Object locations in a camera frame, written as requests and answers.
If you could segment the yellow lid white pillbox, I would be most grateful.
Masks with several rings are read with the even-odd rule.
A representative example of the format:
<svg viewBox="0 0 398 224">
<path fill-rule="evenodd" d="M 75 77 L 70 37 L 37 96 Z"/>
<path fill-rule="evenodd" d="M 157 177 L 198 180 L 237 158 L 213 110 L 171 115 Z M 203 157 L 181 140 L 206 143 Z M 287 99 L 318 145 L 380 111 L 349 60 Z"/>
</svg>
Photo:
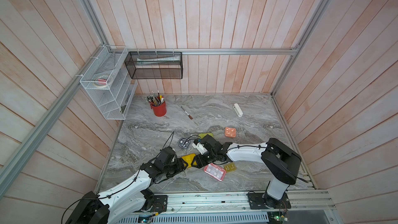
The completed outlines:
<svg viewBox="0 0 398 224">
<path fill-rule="evenodd" d="M 193 162 L 195 156 L 196 156 L 196 154 L 194 154 L 194 153 L 189 154 L 189 155 L 182 156 L 182 159 L 183 159 L 185 162 L 188 163 L 188 167 L 187 167 L 187 168 L 191 168 L 191 167 L 192 167 L 191 164 L 192 164 L 192 162 Z"/>
</svg>

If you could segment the round dark blue pillbox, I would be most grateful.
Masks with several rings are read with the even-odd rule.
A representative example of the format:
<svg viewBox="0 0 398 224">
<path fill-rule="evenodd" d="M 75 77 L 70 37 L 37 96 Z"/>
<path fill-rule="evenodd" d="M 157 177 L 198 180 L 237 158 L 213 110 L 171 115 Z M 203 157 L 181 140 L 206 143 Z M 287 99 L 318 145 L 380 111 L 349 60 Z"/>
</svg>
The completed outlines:
<svg viewBox="0 0 398 224">
<path fill-rule="evenodd" d="M 190 142 L 191 142 L 191 141 L 190 141 L 188 138 L 183 137 L 183 138 L 179 139 L 179 141 L 178 141 L 178 146 L 179 146 L 181 149 L 187 149 L 187 148 L 189 147 L 189 145 L 190 145 Z"/>
</svg>

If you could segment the pink pillbox clear lid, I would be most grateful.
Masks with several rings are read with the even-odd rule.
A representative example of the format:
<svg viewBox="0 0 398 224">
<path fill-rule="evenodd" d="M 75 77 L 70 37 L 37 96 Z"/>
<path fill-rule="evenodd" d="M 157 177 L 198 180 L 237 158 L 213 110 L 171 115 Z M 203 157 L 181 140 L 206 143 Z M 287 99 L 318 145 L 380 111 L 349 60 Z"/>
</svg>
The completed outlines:
<svg viewBox="0 0 398 224">
<path fill-rule="evenodd" d="M 223 181 L 227 173 L 224 168 L 213 163 L 206 165 L 204 172 L 218 181 Z"/>
</svg>

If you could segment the small yellow transparent pillbox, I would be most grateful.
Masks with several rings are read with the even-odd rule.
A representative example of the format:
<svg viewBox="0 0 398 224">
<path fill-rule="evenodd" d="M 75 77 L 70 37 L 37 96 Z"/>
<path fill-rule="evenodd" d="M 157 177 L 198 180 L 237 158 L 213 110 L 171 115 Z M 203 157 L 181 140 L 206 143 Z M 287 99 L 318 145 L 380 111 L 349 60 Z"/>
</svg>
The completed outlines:
<svg viewBox="0 0 398 224">
<path fill-rule="evenodd" d="M 224 170 L 225 170 L 227 173 L 230 173 L 230 172 L 235 171 L 235 170 L 236 170 L 236 165 L 235 165 L 235 163 L 231 162 L 231 163 L 225 164 L 225 165 L 224 165 Z"/>
</svg>

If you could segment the orange small pillbox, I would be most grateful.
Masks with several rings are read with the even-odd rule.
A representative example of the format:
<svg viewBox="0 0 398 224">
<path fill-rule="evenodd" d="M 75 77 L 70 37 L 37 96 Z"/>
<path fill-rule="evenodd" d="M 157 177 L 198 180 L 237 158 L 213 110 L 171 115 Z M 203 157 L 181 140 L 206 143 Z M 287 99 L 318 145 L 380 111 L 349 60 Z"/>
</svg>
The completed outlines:
<svg viewBox="0 0 398 224">
<path fill-rule="evenodd" d="M 224 134 L 228 138 L 235 138 L 236 137 L 236 129 L 230 128 L 230 127 L 225 127 Z"/>
</svg>

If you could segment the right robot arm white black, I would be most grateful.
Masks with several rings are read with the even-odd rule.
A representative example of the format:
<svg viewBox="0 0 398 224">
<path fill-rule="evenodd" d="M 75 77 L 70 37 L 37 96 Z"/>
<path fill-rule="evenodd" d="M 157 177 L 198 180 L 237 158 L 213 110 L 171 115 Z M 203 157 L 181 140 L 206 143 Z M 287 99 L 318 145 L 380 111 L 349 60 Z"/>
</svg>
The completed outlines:
<svg viewBox="0 0 398 224">
<path fill-rule="evenodd" d="M 249 193 L 248 198 L 252 209 L 291 208 L 287 197 L 287 189 L 295 185 L 298 179 L 301 156 L 276 138 L 270 138 L 261 144 L 236 144 L 216 141 L 206 135 L 193 146 L 200 152 L 190 163 L 192 167 L 203 168 L 216 161 L 236 162 L 250 161 L 265 164 L 273 175 L 265 193 Z"/>
</svg>

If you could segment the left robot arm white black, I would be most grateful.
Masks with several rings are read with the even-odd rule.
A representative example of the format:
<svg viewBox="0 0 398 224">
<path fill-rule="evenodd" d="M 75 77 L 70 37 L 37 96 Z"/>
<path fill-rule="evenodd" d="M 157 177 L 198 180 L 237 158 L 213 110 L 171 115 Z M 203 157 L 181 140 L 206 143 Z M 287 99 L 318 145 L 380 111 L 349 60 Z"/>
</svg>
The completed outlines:
<svg viewBox="0 0 398 224">
<path fill-rule="evenodd" d="M 172 178 L 188 168 L 188 162 L 176 155 L 172 147 L 143 163 L 140 169 L 119 185 L 95 194 L 90 191 L 72 203 L 75 209 L 62 224 L 113 224 L 131 212 L 152 208 L 153 193 L 149 187 Z"/>
</svg>

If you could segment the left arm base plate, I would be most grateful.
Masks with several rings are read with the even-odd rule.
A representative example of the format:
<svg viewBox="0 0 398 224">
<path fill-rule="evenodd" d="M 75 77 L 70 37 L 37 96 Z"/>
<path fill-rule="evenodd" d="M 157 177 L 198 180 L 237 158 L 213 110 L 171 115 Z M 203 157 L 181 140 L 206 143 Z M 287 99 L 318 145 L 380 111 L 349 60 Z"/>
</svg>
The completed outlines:
<svg viewBox="0 0 398 224">
<path fill-rule="evenodd" d="M 144 206 L 140 209 L 141 212 L 162 213 L 167 211 L 168 196 L 154 195 L 146 199 Z"/>
</svg>

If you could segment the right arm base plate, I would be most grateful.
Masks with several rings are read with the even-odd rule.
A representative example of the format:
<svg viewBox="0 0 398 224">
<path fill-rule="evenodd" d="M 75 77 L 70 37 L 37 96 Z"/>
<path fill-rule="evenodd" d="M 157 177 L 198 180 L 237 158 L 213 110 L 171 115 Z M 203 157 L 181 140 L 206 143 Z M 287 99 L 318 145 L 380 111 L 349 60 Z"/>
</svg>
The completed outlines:
<svg viewBox="0 0 398 224">
<path fill-rule="evenodd" d="M 285 192 L 280 200 L 275 200 L 265 193 L 250 191 L 247 193 L 250 209 L 290 209 L 291 203 Z"/>
</svg>

